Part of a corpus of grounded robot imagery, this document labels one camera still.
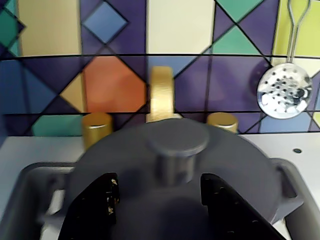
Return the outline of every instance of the skimmer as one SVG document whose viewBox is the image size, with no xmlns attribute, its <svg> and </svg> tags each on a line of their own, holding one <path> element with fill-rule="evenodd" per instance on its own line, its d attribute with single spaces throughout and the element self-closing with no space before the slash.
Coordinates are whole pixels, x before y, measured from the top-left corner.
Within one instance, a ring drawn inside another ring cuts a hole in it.
<svg viewBox="0 0 320 240">
<path fill-rule="evenodd" d="M 288 0 L 287 8 L 292 27 L 286 62 L 266 71 L 257 87 L 257 100 L 261 110 L 275 119 L 289 119 L 299 115 L 311 100 L 312 79 L 306 70 L 293 63 L 299 27 L 310 6 L 311 0 L 308 0 L 302 15 L 295 23 L 291 0 Z"/>
</svg>

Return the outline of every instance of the gold tap handle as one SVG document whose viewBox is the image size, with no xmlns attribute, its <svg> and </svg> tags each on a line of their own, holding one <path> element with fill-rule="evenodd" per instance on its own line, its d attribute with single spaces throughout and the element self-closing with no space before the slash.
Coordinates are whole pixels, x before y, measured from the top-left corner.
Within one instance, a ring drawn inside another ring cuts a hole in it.
<svg viewBox="0 0 320 240">
<path fill-rule="evenodd" d="M 169 66 L 154 66 L 150 76 L 150 114 L 146 122 L 176 118 L 174 114 L 174 75 Z"/>
</svg>

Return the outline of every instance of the stove handle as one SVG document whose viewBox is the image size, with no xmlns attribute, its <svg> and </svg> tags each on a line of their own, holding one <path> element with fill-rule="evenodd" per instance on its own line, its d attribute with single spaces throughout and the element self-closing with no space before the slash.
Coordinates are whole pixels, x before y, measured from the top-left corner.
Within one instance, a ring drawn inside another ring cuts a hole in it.
<svg viewBox="0 0 320 240">
<path fill-rule="evenodd" d="M 292 172 L 284 164 L 285 160 L 279 158 L 271 158 L 270 160 L 279 175 L 282 189 L 278 209 L 271 221 L 271 224 L 274 224 L 299 208 L 304 203 L 304 199 L 295 184 Z"/>
</svg>

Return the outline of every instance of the cream tile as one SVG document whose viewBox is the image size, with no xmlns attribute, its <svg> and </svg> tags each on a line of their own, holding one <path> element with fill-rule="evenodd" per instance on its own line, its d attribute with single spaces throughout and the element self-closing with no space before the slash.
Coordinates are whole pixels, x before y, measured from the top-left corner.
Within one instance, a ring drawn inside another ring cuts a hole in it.
<svg viewBox="0 0 320 240">
<path fill-rule="evenodd" d="M 83 73 L 79 73 L 72 82 L 60 94 L 68 103 L 70 103 L 79 112 L 85 112 L 85 97 L 83 89 Z"/>
<path fill-rule="evenodd" d="M 199 54 L 212 42 L 213 0 L 149 0 L 147 52 Z"/>
<path fill-rule="evenodd" d="M 18 0 L 21 55 L 71 55 L 81 53 L 78 0 Z"/>
</svg>

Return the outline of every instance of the colorful tile backsplash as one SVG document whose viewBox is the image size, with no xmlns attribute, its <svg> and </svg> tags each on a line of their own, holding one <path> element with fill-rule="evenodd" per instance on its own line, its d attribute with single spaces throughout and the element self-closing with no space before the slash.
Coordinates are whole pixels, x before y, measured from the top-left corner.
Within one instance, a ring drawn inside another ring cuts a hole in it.
<svg viewBox="0 0 320 240">
<path fill-rule="evenodd" d="M 298 16 L 307 0 L 292 2 Z M 153 66 L 172 67 L 175 110 L 185 118 L 229 112 L 241 134 L 320 132 L 319 0 L 294 60 L 313 79 L 310 105 L 277 120 L 257 104 L 261 76 L 286 60 L 287 3 L 0 0 L 0 133 L 79 136 L 81 117 L 93 112 L 110 113 L 115 130 L 142 124 Z"/>
</svg>

